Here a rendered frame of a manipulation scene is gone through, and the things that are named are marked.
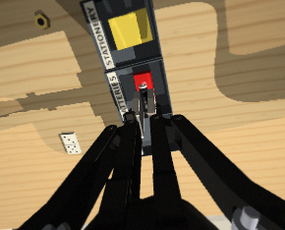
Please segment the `black aaa battery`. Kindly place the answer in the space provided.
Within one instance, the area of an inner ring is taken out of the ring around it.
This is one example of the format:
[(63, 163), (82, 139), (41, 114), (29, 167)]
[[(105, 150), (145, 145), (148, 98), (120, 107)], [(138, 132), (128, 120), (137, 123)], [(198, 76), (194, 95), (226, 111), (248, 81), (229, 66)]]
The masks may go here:
[(146, 84), (139, 85), (141, 98), (142, 98), (142, 107), (144, 116), (148, 117), (147, 115), (147, 86)]

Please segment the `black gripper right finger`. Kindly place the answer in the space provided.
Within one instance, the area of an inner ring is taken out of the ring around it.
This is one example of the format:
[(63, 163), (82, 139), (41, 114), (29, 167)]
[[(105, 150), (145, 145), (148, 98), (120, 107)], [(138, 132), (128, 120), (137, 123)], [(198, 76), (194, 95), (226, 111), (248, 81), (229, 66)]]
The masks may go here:
[(184, 115), (162, 116), (147, 90), (155, 230), (190, 230), (168, 140), (173, 140), (231, 230), (285, 230), (285, 200), (253, 182)]

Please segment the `white domino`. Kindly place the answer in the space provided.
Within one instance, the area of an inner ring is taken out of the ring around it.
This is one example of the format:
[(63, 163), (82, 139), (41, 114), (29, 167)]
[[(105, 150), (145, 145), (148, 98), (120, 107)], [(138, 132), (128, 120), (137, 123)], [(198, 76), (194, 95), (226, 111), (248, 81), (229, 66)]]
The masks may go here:
[(69, 154), (82, 152), (75, 133), (62, 133), (61, 137)]

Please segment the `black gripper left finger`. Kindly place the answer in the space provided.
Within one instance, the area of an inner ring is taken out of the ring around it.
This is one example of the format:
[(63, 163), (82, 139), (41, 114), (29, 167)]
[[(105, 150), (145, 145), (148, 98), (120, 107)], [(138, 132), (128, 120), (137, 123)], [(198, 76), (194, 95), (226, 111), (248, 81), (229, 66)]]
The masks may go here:
[(104, 186), (92, 230), (126, 230), (129, 197), (139, 198), (141, 192), (139, 90), (134, 91), (132, 108), (123, 119), (123, 126), (109, 125), (102, 131), (48, 202), (17, 230), (82, 230)]

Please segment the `dark grey rack of labelled bins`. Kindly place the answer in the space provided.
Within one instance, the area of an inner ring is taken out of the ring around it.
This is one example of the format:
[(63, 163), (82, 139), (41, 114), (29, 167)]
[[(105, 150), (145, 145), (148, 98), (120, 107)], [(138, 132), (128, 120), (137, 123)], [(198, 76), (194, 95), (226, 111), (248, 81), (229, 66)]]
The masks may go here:
[[(132, 108), (134, 91), (137, 91), (134, 73), (148, 70), (151, 70), (155, 103), (161, 105), (162, 116), (170, 119), (173, 110), (152, 0), (83, 0), (79, 3), (122, 124), (125, 123), (123, 114)], [(143, 8), (146, 8), (153, 40), (118, 50), (108, 20)], [(150, 155), (150, 125), (143, 113), (142, 157)]]

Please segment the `brass hex nut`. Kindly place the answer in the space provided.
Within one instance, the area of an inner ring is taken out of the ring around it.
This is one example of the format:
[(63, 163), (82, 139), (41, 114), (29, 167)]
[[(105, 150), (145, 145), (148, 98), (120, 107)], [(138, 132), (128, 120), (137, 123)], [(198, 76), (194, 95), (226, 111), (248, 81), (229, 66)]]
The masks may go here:
[(42, 14), (35, 16), (34, 21), (35, 21), (35, 24), (41, 29), (50, 28), (50, 20)]

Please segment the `red nine-volt battery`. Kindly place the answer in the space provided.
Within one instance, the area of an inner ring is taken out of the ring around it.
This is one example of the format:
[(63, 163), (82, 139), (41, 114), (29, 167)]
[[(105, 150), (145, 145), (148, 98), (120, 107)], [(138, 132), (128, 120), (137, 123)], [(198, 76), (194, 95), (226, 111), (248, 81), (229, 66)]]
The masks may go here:
[(146, 84), (147, 89), (153, 88), (154, 91), (151, 70), (134, 73), (134, 79), (137, 91), (142, 84)]

